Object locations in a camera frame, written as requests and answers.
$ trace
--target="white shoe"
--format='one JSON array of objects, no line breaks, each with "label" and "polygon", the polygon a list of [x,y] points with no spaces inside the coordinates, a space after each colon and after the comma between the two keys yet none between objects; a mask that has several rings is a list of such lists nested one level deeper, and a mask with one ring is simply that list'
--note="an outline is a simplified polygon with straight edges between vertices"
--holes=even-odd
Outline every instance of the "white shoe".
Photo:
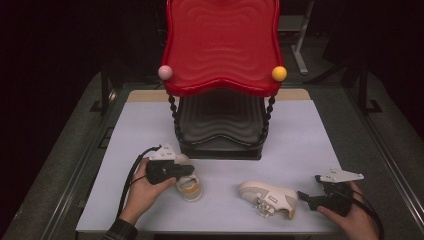
[{"label": "white shoe", "polygon": [[293,190],[258,181],[247,181],[240,184],[239,193],[241,198],[261,210],[264,217],[288,211],[289,218],[294,218],[298,197]]},{"label": "white shoe", "polygon": [[[176,164],[190,165],[190,159],[184,155],[177,155],[175,161]],[[202,188],[200,187],[200,180],[193,172],[190,176],[182,176],[176,183],[178,191],[183,195],[184,200],[188,202],[194,202],[200,199],[202,196]]]}]

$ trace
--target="black cable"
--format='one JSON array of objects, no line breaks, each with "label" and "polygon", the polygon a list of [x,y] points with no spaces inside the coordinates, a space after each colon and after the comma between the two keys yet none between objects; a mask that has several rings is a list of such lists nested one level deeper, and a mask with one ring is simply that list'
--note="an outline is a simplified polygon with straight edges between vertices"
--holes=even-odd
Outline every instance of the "black cable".
[{"label": "black cable", "polygon": [[124,207],[125,198],[127,196],[128,189],[130,188],[132,177],[133,177],[133,175],[135,173],[135,170],[137,169],[138,165],[140,164],[141,160],[144,158],[144,155],[146,155],[146,153],[148,153],[150,151],[157,151],[161,147],[162,146],[159,145],[159,147],[149,148],[146,151],[144,151],[142,154],[138,155],[138,157],[135,160],[133,166],[131,167],[130,172],[128,173],[127,180],[125,181],[124,189],[122,190],[121,201],[119,202],[118,213],[116,214],[116,217],[117,218],[121,214],[122,209]]},{"label": "black cable", "polygon": [[359,200],[357,200],[354,197],[347,196],[347,195],[345,195],[345,194],[343,194],[343,193],[341,193],[339,191],[334,191],[334,193],[336,193],[336,194],[338,194],[338,195],[340,195],[340,196],[342,196],[342,197],[344,197],[346,199],[349,199],[353,204],[355,204],[356,206],[358,206],[362,210],[364,210],[374,220],[375,224],[377,225],[378,234],[379,234],[378,238],[380,240],[384,240],[383,222],[381,221],[381,219],[378,216],[377,212],[371,206],[371,204],[369,203],[369,201],[364,197],[364,195],[362,195],[362,194],[360,194],[360,193],[358,193],[356,191],[353,191],[353,192],[359,194],[364,199],[364,201],[369,205],[369,207],[367,205],[365,205],[364,203],[360,202]]},{"label": "black cable", "polygon": [[162,85],[163,85],[162,83],[159,83],[155,88],[153,88],[153,90],[159,89]]},{"label": "black cable", "polygon": [[139,177],[139,178],[137,178],[137,179],[135,179],[134,181],[132,181],[132,182],[130,182],[130,186],[131,185],[133,185],[135,182],[137,182],[138,180],[141,180],[141,179],[143,179],[143,178],[145,178],[146,177],[146,175],[144,175],[144,176],[142,176],[142,177]]}]

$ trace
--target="orange ball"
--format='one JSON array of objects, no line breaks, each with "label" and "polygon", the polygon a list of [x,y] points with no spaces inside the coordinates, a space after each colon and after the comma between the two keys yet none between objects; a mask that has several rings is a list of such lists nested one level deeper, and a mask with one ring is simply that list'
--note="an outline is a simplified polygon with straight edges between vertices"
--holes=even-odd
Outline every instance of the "orange ball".
[{"label": "orange ball", "polygon": [[278,66],[272,70],[272,78],[275,81],[281,82],[284,79],[286,79],[286,77],[287,77],[287,70],[284,67]]},{"label": "orange ball", "polygon": [[159,77],[166,81],[172,77],[172,68],[168,65],[162,65],[158,70]]}]

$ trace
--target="hand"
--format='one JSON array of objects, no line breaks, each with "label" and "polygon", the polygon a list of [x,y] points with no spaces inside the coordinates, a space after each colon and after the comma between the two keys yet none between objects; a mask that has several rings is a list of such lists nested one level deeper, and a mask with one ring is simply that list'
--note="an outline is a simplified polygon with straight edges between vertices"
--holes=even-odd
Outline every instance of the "hand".
[{"label": "hand", "polygon": [[[146,175],[146,166],[148,161],[148,158],[143,158],[143,160],[141,160],[140,166],[134,174],[132,181]],[[130,187],[127,203],[122,210],[122,213],[119,215],[119,218],[135,225],[138,218],[150,209],[156,198],[175,182],[175,178],[170,178],[164,182],[152,185],[146,177],[133,182]]]},{"label": "hand", "polygon": [[[349,185],[353,191],[362,194],[354,182],[349,182]],[[359,194],[353,193],[353,197],[363,203],[363,199]],[[346,217],[342,217],[322,206],[319,206],[317,210],[339,225],[350,240],[378,240],[377,229],[372,218],[355,204],[352,204]]]}]

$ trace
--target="white table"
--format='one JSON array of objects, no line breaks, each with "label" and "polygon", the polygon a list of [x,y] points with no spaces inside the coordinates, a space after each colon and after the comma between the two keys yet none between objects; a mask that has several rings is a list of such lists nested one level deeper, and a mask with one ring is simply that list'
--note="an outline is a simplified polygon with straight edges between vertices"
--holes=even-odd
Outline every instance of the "white table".
[{"label": "white table", "polygon": [[[293,92],[284,90],[291,96]],[[76,230],[105,232],[116,217],[122,188],[137,156],[144,150],[171,143],[178,151],[169,103],[164,93],[157,99],[134,92],[117,122],[103,163]],[[323,195],[314,175],[340,167],[312,100],[277,101],[262,159],[192,160],[203,190],[195,203],[186,202],[176,188],[168,189],[138,221],[139,231],[153,233],[266,233],[319,234],[339,228],[307,203],[299,201],[296,215],[263,218],[249,202],[239,197],[239,184],[248,180],[300,190],[311,196]]]}]

